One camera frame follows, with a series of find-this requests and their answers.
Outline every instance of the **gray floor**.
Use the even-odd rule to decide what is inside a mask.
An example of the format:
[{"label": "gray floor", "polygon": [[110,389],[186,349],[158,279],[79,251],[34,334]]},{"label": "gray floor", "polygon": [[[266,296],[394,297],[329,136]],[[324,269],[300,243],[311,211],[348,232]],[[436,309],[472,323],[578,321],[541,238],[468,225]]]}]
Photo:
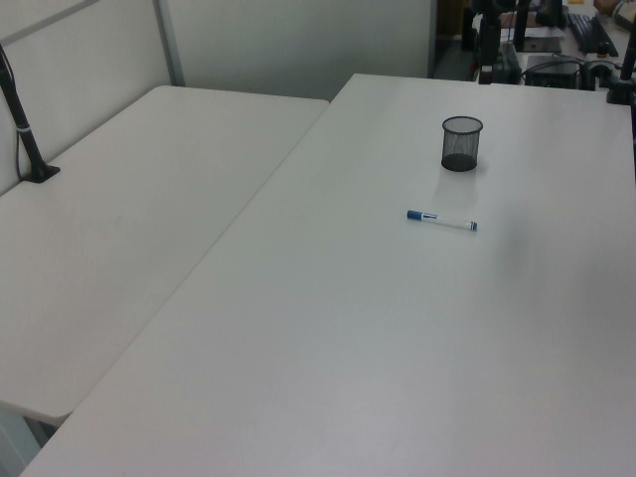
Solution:
[{"label": "gray floor", "polygon": [[460,40],[437,39],[433,77],[437,80],[466,81],[472,60],[472,52],[461,51]]}]

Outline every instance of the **marker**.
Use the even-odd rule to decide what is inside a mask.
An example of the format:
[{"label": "marker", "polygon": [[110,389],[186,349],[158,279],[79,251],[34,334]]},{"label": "marker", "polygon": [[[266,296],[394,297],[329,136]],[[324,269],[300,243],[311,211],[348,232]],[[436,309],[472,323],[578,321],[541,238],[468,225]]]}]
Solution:
[{"label": "marker", "polygon": [[447,217],[440,217],[436,214],[428,214],[426,212],[408,211],[406,216],[414,221],[427,221],[435,222],[442,226],[456,227],[458,229],[464,229],[466,231],[477,232],[477,223],[471,221],[457,221],[455,219],[448,219]]}]

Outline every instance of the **black mesh pen holder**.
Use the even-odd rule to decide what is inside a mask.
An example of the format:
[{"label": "black mesh pen holder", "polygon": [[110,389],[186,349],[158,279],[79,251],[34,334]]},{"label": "black mesh pen holder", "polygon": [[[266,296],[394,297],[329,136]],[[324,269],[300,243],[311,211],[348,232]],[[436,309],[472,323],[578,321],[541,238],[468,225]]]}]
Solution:
[{"label": "black mesh pen holder", "polygon": [[464,172],[477,167],[479,133],[484,124],[474,117],[453,116],[442,122],[444,148],[441,165],[449,171]]}]

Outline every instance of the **keyboard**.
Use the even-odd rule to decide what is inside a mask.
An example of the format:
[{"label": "keyboard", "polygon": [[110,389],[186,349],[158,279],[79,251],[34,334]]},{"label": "keyboard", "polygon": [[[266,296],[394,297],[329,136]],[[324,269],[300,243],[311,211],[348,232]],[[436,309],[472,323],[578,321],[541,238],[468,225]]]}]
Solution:
[{"label": "keyboard", "polygon": [[607,42],[607,45],[609,45],[609,56],[618,56],[616,47],[614,47],[614,44],[609,39],[607,32],[598,18],[590,18],[587,15],[577,15],[575,13],[570,13],[568,17],[569,27],[574,32],[574,36],[578,42],[578,48],[582,52],[586,55],[588,53],[598,53],[598,44],[600,42]]}]

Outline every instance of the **table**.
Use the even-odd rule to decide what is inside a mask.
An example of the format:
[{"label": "table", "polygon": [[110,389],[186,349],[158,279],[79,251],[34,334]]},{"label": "table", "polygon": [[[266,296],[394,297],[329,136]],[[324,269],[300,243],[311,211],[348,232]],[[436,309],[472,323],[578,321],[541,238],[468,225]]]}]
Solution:
[{"label": "table", "polygon": [[162,86],[0,198],[0,405],[60,424],[326,104]]},{"label": "table", "polygon": [[631,142],[593,92],[355,75],[24,476],[634,475]]}]

